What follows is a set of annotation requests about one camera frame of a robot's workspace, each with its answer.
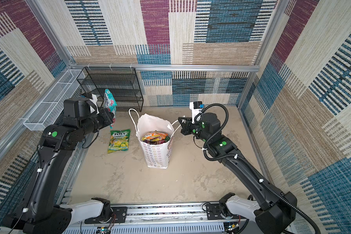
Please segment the teal Fox's candy bag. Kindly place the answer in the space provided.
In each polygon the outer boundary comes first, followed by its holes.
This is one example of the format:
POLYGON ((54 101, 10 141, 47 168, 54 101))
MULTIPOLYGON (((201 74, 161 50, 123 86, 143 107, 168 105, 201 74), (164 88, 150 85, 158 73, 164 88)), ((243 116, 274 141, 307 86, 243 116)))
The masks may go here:
POLYGON ((105 89, 104 91, 104 107, 107 108, 111 114, 113 114, 112 123, 110 124, 110 129, 113 129, 116 121, 117 102, 109 89, 105 89))

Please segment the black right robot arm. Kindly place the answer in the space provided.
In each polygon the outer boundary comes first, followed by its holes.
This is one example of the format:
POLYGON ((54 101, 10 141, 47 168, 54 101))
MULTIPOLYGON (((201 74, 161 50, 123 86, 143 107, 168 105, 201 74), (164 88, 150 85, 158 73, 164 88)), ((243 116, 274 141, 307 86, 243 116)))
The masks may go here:
POLYGON ((217 161, 228 168, 246 186, 253 199, 242 199, 228 193, 219 200, 220 216, 229 219, 242 216, 254 221, 264 234, 281 234, 295 220, 297 199, 283 193, 270 183, 242 154, 238 147, 222 134, 224 123, 217 115, 200 115, 199 121, 179 117, 183 135, 193 135, 204 142, 203 154, 208 161, 217 161))

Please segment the purple Fox's candy bag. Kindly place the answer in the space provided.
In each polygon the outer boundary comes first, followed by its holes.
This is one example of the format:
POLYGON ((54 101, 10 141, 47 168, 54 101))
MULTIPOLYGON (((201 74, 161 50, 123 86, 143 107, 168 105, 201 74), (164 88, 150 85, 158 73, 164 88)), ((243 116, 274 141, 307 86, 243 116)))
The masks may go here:
POLYGON ((161 145, 161 144, 167 143, 168 141, 163 139, 163 140, 159 140, 159 141, 144 140, 143 142, 147 143, 147 144, 150 144, 150 145, 161 145))

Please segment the green yellow Fox's bag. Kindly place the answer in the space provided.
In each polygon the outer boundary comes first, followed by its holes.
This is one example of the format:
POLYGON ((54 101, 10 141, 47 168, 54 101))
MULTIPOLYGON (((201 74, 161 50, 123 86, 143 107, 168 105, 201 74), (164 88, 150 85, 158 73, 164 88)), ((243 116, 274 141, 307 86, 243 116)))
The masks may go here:
POLYGON ((111 130, 107 153, 128 151, 131 130, 111 130))

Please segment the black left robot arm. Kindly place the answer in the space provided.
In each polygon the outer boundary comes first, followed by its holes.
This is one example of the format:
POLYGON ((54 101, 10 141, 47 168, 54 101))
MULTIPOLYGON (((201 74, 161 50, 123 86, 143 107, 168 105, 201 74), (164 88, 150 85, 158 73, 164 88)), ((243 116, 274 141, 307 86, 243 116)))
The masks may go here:
POLYGON ((2 225, 25 234, 61 234, 72 223, 72 209, 54 204, 54 198, 69 158, 85 136, 112 123, 114 114, 106 108, 87 117, 64 115, 59 124, 45 128, 40 140, 40 159, 14 212, 2 225))

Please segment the white paper bag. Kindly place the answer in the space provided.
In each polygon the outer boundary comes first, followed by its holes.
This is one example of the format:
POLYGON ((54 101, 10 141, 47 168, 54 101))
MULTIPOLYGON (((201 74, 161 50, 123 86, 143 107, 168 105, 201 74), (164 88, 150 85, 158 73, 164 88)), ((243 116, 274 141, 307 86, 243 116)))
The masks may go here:
POLYGON ((143 150, 144 157, 149 168, 168 168, 172 153, 174 134, 178 130, 167 120, 144 114, 137 114, 138 120, 134 121, 131 112, 137 113, 135 109, 129 109, 129 116, 134 124, 136 137, 143 150))

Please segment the orange snack bag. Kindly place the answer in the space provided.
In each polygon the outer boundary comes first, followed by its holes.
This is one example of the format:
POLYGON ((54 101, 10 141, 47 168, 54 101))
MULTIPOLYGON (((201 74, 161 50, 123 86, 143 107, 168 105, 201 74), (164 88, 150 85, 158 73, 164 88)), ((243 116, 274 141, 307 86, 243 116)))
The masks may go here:
POLYGON ((142 137, 142 141, 161 141, 165 140, 168 136, 167 133, 162 133, 158 131, 149 132, 142 137))

